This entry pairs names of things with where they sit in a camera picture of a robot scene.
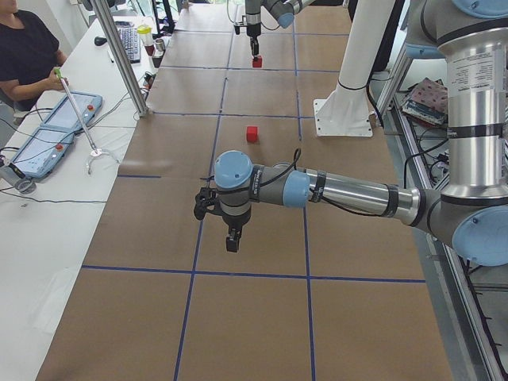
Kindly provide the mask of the person's hand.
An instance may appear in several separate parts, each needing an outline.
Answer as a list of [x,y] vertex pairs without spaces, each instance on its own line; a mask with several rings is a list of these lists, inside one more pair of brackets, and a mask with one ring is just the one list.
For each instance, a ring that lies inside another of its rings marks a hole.
[[65,84],[68,84],[67,79],[65,78],[61,79],[55,73],[51,73],[46,79],[43,79],[41,82],[45,90],[63,90],[64,85],[62,84],[62,80],[64,80]]

